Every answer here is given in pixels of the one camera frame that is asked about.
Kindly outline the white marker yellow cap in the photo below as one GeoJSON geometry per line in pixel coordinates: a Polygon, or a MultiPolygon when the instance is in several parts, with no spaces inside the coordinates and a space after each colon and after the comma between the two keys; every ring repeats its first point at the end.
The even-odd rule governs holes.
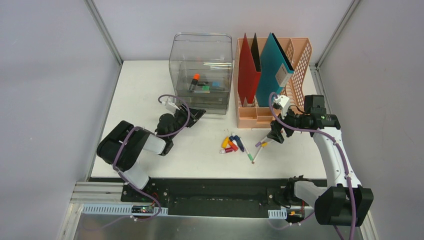
{"type": "Polygon", "coordinates": [[[266,146],[268,146],[269,144],[271,144],[271,143],[273,143],[274,142],[274,140],[269,140],[269,141],[264,141],[264,142],[262,142],[261,143],[261,147],[262,148],[264,148],[264,147],[266,147],[266,146]]]}

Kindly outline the red white short marker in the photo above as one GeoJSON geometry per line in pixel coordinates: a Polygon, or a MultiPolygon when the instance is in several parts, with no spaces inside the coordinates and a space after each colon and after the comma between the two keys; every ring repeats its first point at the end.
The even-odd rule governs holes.
{"type": "Polygon", "coordinates": [[[228,148],[222,148],[222,149],[220,149],[219,150],[219,153],[220,154],[227,154],[227,153],[231,153],[231,152],[233,152],[234,150],[231,148],[231,147],[228,147],[228,148]]]}

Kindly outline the black highlighter green cap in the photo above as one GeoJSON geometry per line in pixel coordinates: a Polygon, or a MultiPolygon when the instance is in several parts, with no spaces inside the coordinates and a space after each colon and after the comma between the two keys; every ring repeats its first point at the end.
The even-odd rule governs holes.
{"type": "Polygon", "coordinates": [[[205,85],[205,86],[197,86],[194,90],[194,93],[209,93],[210,92],[210,87],[205,85]]]}

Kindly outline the black highlighter blue cap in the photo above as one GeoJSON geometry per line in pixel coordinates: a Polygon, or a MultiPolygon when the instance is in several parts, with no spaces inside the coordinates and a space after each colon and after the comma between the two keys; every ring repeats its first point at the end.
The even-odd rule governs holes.
{"type": "Polygon", "coordinates": [[[215,87],[215,88],[221,86],[221,84],[216,81],[199,81],[197,85],[200,87],[209,86],[209,87],[215,87]]]}

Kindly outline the teal blue folder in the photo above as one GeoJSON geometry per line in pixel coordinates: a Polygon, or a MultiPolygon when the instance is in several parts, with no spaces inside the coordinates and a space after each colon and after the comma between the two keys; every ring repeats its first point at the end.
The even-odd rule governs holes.
{"type": "Polygon", "coordinates": [[[269,33],[260,54],[261,76],[255,97],[258,106],[267,107],[272,92],[280,94],[294,73],[294,68],[274,33],[269,33]]]}

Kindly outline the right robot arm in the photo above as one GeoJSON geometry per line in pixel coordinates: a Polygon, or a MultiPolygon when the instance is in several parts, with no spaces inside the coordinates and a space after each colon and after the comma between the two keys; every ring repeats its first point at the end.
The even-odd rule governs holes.
{"type": "Polygon", "coordinates": [[[283,190],[284,200],[290,205],[303,201],[313,207],[321,225],[360,227],[374,194],[357,178],[344,148],[341,124],[336,115],[327,112],[324,96],[305,96],[304,110],[295,113],[287,96],[272,92],[268,106],[275,119],[267,137],[281,144],[294,132],[309,133],[326,174],[326,189],[303,176],[291,178],[283,190]]]}

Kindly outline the clear grey drawer organizer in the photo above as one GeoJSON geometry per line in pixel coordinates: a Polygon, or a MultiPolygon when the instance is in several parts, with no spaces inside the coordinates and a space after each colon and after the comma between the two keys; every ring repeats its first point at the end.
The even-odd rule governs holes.
{"type": "Polygon", "coordinates": [[[190,108],[225,115],[229,108],[233,75],[232,37],[225,33],[179,32],[173,38],[168,61],[175,95],[190,108]],[[189,90],[194,74],[200,81],[219,82],[210,92],[189,90]]]}

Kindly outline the black highlighter orange cap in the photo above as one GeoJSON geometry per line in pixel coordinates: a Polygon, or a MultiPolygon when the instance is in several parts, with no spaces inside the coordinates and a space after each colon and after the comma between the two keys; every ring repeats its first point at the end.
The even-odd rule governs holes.
{"type": "Polygon", "coordinates": [[[192,78],[191,83],[190,83],[189,88],[188,88],[190,91],[195,90],[196,86],[198,85],[199,78],[200,78],[199,73],[195,73],[193,75],[193,78],[192,78]]]}

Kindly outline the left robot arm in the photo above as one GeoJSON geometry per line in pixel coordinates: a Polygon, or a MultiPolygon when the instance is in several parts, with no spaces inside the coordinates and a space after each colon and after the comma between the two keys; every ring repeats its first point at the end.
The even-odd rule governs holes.
{"type": "Polygon", "coordinates": [[[96,155],[111,165],[126,183],[135,186],[135,198],[147,202],[152,198],[153,189],[147,185],[150,177],[141,164],[142,153],[167,155],[179,131],[192,127],[205,113],[205,109],[178,106],[174,113],[159,117],[154,132],[122,120],[99,143],[96,155]]]}

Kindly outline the red folder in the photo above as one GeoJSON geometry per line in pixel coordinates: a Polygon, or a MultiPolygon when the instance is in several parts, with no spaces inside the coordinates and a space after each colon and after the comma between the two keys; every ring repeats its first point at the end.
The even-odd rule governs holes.
{"type": "Polygon", "coordinates": [[[257,35],[254,34],[251,45],[244,34],[238,62],[237,92],[243,107],[254,103],[257,87],[261,77],[260,53],[257,35]]]}

